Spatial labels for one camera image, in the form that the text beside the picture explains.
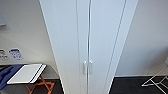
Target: white wall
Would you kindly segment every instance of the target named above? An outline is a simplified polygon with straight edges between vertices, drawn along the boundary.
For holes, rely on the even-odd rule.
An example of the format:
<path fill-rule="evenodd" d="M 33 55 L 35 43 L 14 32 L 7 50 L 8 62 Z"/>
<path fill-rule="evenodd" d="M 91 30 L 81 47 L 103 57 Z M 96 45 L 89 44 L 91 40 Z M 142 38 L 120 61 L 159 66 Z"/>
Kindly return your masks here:
<path fill-rule="evenodd" d="M 139 0 L 116 76 L 153 75 L 165 67 L 167 9 L 168 0 Z"/>
<path fill-rule="evenodd" d="M 7 24 L 0 27 L 0 49 L 10 58 L 0 64 L 45 63 L 57 72 L 39 1 L 0 0 L 0 13 Z M 8 53 L 12 48 L 18 48 L 24 59 L 14 60 Z M 58 77 L 51 67 L 45 76 Z"/>

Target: door handle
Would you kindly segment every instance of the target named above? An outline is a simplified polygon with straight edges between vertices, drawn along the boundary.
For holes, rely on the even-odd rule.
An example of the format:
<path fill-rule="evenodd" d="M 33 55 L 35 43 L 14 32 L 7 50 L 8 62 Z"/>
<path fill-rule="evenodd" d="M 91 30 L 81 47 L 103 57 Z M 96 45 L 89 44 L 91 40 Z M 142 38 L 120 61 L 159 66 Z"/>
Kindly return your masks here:
<path fill-rule="evenodd" d="M 92 61 L 89 62 L 89 74 L 93 74 L 93 63 L 92 63 Z"/>
<path fill-rule="evenodd" d="M 86 61 L 83 63 L 83 74 L 84 75 L 87 74 L 87 62 Z"/>

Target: white chair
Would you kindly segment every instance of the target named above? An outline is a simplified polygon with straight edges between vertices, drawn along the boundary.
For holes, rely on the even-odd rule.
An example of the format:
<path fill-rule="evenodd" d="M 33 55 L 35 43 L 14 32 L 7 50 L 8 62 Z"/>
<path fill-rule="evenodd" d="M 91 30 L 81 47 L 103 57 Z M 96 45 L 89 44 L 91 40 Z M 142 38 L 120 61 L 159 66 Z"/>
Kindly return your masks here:
<path fill-rule="evenodd" d="M 163 85 L 165 88 L 168 89 L 168 87 L 162 83 L 164 80 L 168 80 L 168 75 L 164 76 L 158 83 L 156 83 L 153 79 L 158 76 L 161 72 L 163 72 L 166 68 L 168 68 L 168 58 L 165 61 L 165 64 L 167 65 L 165 68 L 163 68 L 161 71 L 159 71 L 156 75 L 154 75 L 153 77 L 151 77 L 149 80 L 147 80 L 145 83 L 142 84 L 142 86 L 151 86 L 151 85 L 155 85 L 157 88 L 159 88 L 164 94 L 166 94 L 166 92 L 159 86 L 159 85 Z"/>

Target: floor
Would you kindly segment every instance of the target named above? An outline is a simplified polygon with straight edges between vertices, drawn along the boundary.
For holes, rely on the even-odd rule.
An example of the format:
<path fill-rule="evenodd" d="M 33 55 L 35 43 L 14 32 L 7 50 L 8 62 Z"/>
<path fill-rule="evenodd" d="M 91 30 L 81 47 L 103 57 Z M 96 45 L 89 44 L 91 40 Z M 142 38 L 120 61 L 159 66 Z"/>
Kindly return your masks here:
<path fill-rule="evenodd" d="M 109 94 L 163 94 L 156 86 L 141 87 L 141 84 L 150 77 L 116 77 L 114 78 L 112 88 Z M 52 94 L 63 94 L 60 80 L 48 80 L 55 83 Z M 28 94 L 25 86 L 20 85 L 7 85 L 0 94 Z M 44 86 L 38 86 L 33 94 L 47 94 Z"/>

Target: white wardrobe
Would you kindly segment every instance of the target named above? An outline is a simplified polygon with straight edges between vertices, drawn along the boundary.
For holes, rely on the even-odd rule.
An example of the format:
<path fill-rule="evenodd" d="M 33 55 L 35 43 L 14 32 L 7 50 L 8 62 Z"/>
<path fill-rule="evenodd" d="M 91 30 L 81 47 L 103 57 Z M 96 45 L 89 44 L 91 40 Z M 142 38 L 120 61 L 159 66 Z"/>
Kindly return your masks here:
<path fill-rule="evenodd" d="M 40 0 L 65 94 L 108 94 L 138 0 Z"/>

